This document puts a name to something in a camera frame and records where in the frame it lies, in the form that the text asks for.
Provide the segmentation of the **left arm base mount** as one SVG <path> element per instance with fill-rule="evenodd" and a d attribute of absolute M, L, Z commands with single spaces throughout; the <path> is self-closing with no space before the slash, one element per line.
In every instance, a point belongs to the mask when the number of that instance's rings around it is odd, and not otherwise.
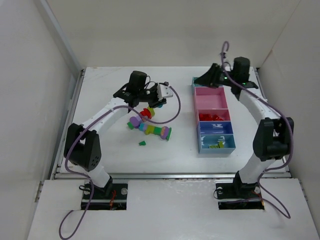
<path fill-rule="evenodd" d="M 82 191 L 82 200 L 80 204 L 81 210 L 85 210 L 91 196 L 91 185 L 86 182 L 80 185 L 79 190 Z M 113 183 L 110 193 L 107 196 L 102 191 L 94 188 L 92 200 L 90 201 L 88 210 L 93 211 L 122 211 L 127 209 L 128 183 Z"/>

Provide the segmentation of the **red and lime lego stack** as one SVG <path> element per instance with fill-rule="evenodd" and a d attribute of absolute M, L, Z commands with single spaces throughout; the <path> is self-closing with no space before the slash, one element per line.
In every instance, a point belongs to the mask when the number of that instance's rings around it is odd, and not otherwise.
<path fill-rule="evenodd" d="M 152 107 L 144 108 L 140 114 L 142 115 L 141 119 L 143 122 L 151 120 L 155 116 L 155 110 Z"/>

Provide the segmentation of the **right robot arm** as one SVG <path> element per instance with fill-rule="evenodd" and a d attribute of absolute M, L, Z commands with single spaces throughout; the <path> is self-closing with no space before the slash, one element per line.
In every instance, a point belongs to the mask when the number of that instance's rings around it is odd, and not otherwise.
<path fill-rule="evenodd" d="M 273 171 L 272 164 L 290 155 L 293 150 L 294 121 L 272 107 L 250 81 L 250 60 L 236 57 L 230 71 L 226 64 L 213 63 L 209 70 L 194 83 L 203 87 L 228 86 L 258 124 L 253 139 L 253 154 L 246 165 L 236 172 L 230 185 L 234 197 L 244 198 L 259 186 L 264 173 Z"/>

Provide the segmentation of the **lime green lego brick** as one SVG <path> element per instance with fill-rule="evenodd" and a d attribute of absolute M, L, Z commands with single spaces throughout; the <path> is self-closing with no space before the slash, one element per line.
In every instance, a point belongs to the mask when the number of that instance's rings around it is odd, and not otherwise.
<path fill-rule="evenodd" d="M 210 149 L 219 149 L 220 147 L 218 145 L 209 145 L 208 148 L 210 148 Z"/>

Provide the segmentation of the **red angular lego piece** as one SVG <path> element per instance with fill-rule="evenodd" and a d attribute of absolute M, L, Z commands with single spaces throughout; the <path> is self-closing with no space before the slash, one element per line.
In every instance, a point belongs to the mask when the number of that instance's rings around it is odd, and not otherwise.
<path fill-rule="evenodd" d="M 211 114 L 203 114 L 203 113 L 200 113 L 199 114 L 199 120 L 200 121 L 213 121 L 213 117 Z"/>

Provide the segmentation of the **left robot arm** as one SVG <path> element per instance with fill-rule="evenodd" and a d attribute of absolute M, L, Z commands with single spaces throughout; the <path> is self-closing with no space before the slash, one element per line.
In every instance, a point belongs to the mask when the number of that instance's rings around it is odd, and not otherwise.
<path fill-rule="evenodd" d="M 112 188 L 112 177 L 100 163 L 102 158 L 100 136 L 128 114 L 139 103 L 148 103 L 150 107 L 166 104 L 173 96 L 168 82 L 155 83 L 146 87 L 147 74 L 134 70 L 128 83 L 116 91 L 109 103 L 87 121 L 72 123 L 66 134 L 63 156 L 66 162 L 81 167 L 95 188 L 107 195 Z"/>

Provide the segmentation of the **red lego cluster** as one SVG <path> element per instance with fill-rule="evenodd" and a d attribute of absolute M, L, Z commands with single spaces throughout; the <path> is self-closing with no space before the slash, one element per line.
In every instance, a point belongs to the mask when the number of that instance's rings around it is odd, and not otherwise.
<path fill-rule="evenodd" d="M 224 121 L 223 118 L 221 118 L 219 115 L 214 114 L 211 116 L 212 121 Z"/>

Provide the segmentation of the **blue and pink sorting tray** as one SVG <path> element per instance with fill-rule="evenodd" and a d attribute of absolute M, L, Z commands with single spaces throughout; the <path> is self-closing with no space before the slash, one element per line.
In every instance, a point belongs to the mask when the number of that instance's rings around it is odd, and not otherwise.
<path fill-rule="evenodd" d="M 229 155 L 236 149 L 225 90 L 196 84 L 192 78 L 194 114 L 199 154 Z"/>

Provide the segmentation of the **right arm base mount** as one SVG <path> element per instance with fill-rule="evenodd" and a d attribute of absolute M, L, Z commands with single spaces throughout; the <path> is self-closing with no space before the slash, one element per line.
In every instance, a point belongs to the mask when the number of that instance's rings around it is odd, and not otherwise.
<path fill-rule="evenodd" d="M 236 187 L 231 182 L 217 182 L 215 197 L 219 210 L 264 210 L 261 189 L 257 184 Z"/>

